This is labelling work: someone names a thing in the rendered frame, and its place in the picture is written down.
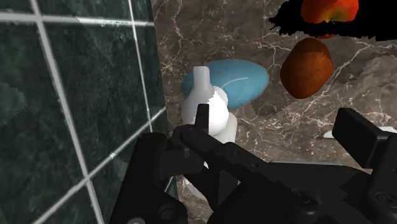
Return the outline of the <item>red orange apple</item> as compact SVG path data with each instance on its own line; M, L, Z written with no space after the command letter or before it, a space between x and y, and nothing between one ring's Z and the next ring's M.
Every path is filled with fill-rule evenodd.
M359 0L303 0L300 16L309 24L351 22L358 9Z

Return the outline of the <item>white bottle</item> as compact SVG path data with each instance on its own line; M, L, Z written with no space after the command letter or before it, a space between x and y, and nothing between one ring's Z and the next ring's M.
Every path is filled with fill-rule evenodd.
M228 110L228 97L220 88L211 85L206 66L193 68L193 86L181 106L184 124L194 124L199 104L209 105L209 135L221 143L235 142L237 119Z

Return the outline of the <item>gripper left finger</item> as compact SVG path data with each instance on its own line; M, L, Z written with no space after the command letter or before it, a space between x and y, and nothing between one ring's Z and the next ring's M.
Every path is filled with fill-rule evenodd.
M186 206L165 191L165 179L183 175L214 211L207 224L257 224L263 202L252 173L261 159L208 131L209 106L201 104L194 125L171 137L154 132L138 138L109 224L188 224Z

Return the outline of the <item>brown kiwi fruit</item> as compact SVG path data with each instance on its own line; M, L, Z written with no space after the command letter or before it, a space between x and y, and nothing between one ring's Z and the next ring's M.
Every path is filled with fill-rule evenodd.
M280 70L284 88L296 99L318 92L333 74L333 62L326 45L314 38L299 41Z

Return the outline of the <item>blue oval soap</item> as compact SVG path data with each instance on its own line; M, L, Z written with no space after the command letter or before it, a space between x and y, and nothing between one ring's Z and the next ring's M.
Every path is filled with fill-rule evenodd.
M228 109L241 107L260 96L269 83L267 70L254 62L223 59L209 62L212 86L220 87L228 97ZM193 69L183 78L182 91L187 97L193 86Z

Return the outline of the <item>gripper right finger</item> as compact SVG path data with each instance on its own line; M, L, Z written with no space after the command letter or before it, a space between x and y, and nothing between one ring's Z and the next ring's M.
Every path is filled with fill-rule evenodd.
M333 137L363 169L371 169L361 196L374 224L397 224L397 134L383 131L352 108L340 108Z

